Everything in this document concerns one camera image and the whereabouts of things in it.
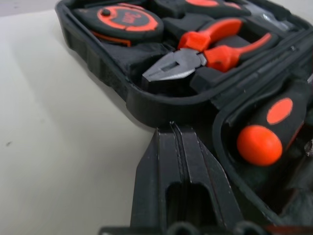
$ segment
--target pliers handle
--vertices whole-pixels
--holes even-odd
[[[203,31],[187,32],[181,37],[178,49],[190,48],[203,52],[208,67],[226,72],[239,62],[273,47],[278,41],[276,34],[266,33],[258,41],[245,47],[218,46],[208,49],[212,43],[239,34],[245,23],[244,19],[229,18],[214,22]]]

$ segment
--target orange and black handle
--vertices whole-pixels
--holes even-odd
[[[295,80],[258,110],[237,138],[241,156],[258,166],[277,162],[302,127],[312,94],[311,84]]]
[[[75,14],[95,36],[106,41],[131,46],[139,42],[162,40],[162,20],[140,6],[120,3],[76,9]]]
[[[233,2],[223,0],[185,0],[185,10],[208,15],[212,18],[250,16],[251,12]]]
[[[200,32],[187,32],[179,42],[178,49],[191,48],[203,52],[207,66],[227,72],[238,63],[245,61],[258,53],[272,48],[278,42],[274,33],[266,33],[258,41],[246,47],[218,46],[209,50],[209,46],[225,37],[238,35],[246,21],[241,18],[228,18],[215,21]]]

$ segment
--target pliers jaw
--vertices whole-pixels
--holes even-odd
[[[163,56],[142,76],[148,82],[182,79],[206,63],[203,54],[199,54],[196,50],[182,48]]]

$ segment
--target screwdriver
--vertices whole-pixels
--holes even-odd
[[[250,16],[251,12],[233,2],[223,0],[185,0],[189,13],[204,14],[212,18]]]
[[[313,74],[296,79],[251,118],[237,138],[237,148],[249,163],[268,166],[277,162],[296,138],[313,95]]]

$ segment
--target white surface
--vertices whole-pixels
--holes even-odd
[[[0,16],[52,9],[59,0],[0,0]],[[303,18],[313,20],[312,0],[272,0]]]
[[[54,11],[0,18],[0,31],[0,234],[129,224],[154,130],[68,51]]]

